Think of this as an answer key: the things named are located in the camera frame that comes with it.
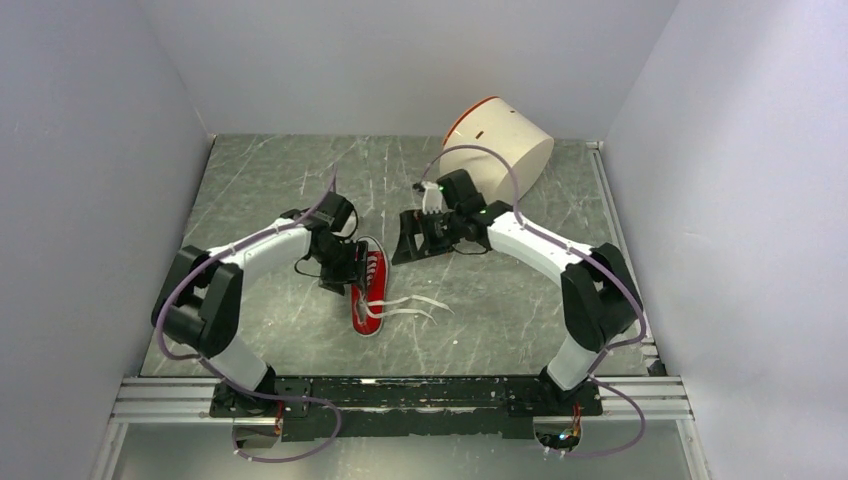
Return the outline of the red canvas sneaker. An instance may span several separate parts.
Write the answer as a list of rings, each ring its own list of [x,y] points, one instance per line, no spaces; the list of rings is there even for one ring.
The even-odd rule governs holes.
[[[365,287],[351,287],[352,326],[361,336],[372,336],[382,328],[386,314],[384,302],[389,277],[389,262],[382,244],[372,236],[362,236],[357,242],[367,244],[365,257]]]

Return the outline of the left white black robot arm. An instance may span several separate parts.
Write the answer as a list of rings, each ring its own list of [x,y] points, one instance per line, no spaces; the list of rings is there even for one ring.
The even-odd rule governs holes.
[[[284,399],[274,369],[238,335],[243,293],[270,271],[314,260],[320,288],[345,295],[366,285],[368,246],[354,241],[358,213],[328,192],[305,210],[284,212],[265,228],[229,245],[189,245],[174,257],[151,314],[158,339],[190,348],[223,380],[213,411],[263,416]]]

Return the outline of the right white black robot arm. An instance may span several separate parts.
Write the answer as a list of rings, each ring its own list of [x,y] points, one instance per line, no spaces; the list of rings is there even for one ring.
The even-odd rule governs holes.
[[[466,240],[513,257],[560,289],[565,339],[540,374],[539,398],[548,412],[565,413],[604,349],[643,311],[622,252],[611,243],[571,242],[517,217],[504,201],[487,202],[465,170],[413,188],[422,203],[399,215],[393,265],[453,252]]]

